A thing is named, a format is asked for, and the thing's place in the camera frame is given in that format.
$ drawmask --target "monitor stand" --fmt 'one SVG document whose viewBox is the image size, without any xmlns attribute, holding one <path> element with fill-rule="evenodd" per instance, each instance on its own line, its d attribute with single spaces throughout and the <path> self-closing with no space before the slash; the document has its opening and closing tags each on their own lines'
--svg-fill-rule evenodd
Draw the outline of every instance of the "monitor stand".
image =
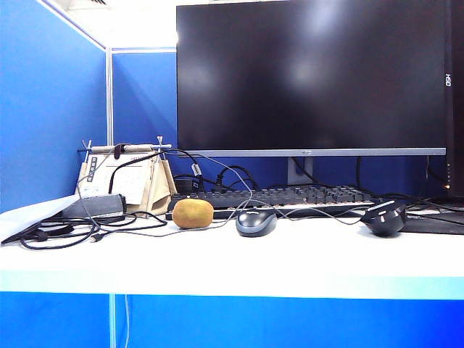
<svg viewBox="0 0 464 348">
<path fill-rule="evenodd" d="M 297 157 L 299 161 L 309 174 L 312 175 L 312 157 Z M 312 183 L 309 179 L 295 164 L 291 157 L 287 161 L 287 183 L 289 185 L 304 185 Z"/>
</svg>

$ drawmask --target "blue panel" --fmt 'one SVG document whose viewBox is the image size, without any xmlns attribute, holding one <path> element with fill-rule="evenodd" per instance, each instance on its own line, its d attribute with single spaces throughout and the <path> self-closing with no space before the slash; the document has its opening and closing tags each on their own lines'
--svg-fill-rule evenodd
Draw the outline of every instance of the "blue panel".
<svg viewBox="0 0 464 348">
<path fill-rule="evenodd" d="M 0 293 L 1 348 L 108 347 L 108 296 Z"/>
<path fill-rule="evenodd" d="M 0 211 L 74 191 L 106 142 L 105 53 L 34 0 L 0 0 Z"/>
<path fill-rule="evenodd" d="M 458 348 L 464 341 L 464 301 L 129 298 L 129 347 Z"/>
<path fill-rule="evenodd" d="M 434 172 L 444 178 L 445 158 L 431 159 Z M 426 156 L 363 157 L 360 182 L 378 194 L 398 192 L 414 196 L 443 196 L 444 183 L 426 176 Z M 356 157 L 318 157 L 314 176 L 335 185 L 356 184 Z"/>
<path fill-rule="evenodd" d="M 163 135 L 177 146 L 174 53 L 114 54 L 115 143 L 153 144 Z M 284 158 L 218 158 L 245 167 L 261 187 L 286 182 Z M 173 174 L 193 174 L 189 159 L 172 159 Z M 205 178 L 216 179 L 223 167 L 199 161 Z M 233 183 L 231 175 L 224 183 Z"/>
</svg>

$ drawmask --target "gray mouse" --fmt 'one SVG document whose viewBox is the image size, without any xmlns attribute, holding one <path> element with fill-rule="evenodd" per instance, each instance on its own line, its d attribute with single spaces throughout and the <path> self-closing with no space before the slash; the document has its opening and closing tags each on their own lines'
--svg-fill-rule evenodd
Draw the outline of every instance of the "gray mouse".
<svg viewBox="0 0 464 348">
<path fill-rule="evenodd" d="M 240 236 L 261 237 L 276 226 L 277 215 L 272 210 L 250 209 L 237 215 L 236 227 Z"/>
</svg>

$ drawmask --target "logo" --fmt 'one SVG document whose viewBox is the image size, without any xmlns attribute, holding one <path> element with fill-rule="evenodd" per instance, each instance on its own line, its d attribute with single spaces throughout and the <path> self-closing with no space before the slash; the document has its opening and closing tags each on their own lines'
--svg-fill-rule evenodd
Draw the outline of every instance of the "logo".
<svg viewBox="0 0 464 348">
<path fill-rule="evenodd" d="M 451 74 L 446 74 L 444 76 L 444 84 L 448 87 L 451 87 Z"/>
</svg>

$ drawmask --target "power adapter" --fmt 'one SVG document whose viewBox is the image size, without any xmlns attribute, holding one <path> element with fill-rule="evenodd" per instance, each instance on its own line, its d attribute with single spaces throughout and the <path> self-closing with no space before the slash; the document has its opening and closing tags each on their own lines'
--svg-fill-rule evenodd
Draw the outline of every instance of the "power adapter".
<svg viewBox="0 0 464 348">
<path fill-rule="evenodd" d="M 127 211 L 125 197 L 121 194 L 105 194 L 102 196 L 93 196 L 82 198 L 63 209 L 58 216 L 63 218 L 88 218 L 88 213 L 93 218 L 106 218 L 119 216 Z"/>
</svg>

